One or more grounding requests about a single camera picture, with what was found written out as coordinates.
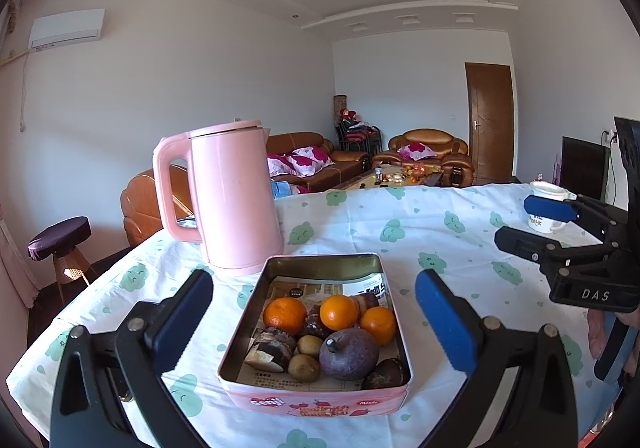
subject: human hand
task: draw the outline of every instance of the human hand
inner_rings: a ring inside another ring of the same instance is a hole
[[[640,329],[640,308],[629,314],[616,313],[616,317],[625,325]],[[587,323],[589,324],[589,350],[591,355],[597,358],[602,354],[607,344],[607,336],[604,333],[604,312],[589,309]],[[632,376],[635,375],[638,359],[640,359],[640,336],[636,338],[636,344],[629,354],[623,370]]]

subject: purple stool cushion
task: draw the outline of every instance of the purple stool cushion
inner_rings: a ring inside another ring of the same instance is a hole
[[[86,217],[74,217],[49,226],[29,242],[29,257],[44,260],[52,253],[68,253],[73,247],[91,236]]]

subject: tangerine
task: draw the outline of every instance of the tangerine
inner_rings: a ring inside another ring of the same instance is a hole
[[[396,335],[396,317],[386,307],[372,307],[362,315],[360,328],[371,334],[378,345],[384,346]]]
[[[348,329],[358,321],[358,305],[348,296],[330,296],[320,306],[320,321],[332,331]]]
[[[305,318],[304,304],[290,296],[271,301],[262,313],[262,321],[267,327],[276,327],[291,336],[297,336],[302,332]]]

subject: pink electric kettle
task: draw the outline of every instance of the pink electric kettle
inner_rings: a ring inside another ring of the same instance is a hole
[[[154,150],[162,225],[175,240],[202,243],[202,256],[223,274],[260,271],[282,253],[260,121],[239,121],[166,137]],[[178,225],[169,165],[187,161],[196,228]]]

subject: kettle handle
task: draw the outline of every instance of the kettle handle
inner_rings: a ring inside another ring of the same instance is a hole
[[[191,155],[191,139],[188,133],[166,137],[158,143],[154,150],[154,178],[156,180],[156,195],[158,196],[158,208],[160,209],[162,225],[175,240],[200,243],[202,242],[202,236],[197,227],[182,227],[177,222],[174,194],[169,176],[169,166],[175,159],[187,161],[187,170],[190,173],[189,189],[191,191],[191,200],[193,201],[194,193],[191,185],[193,156]]]

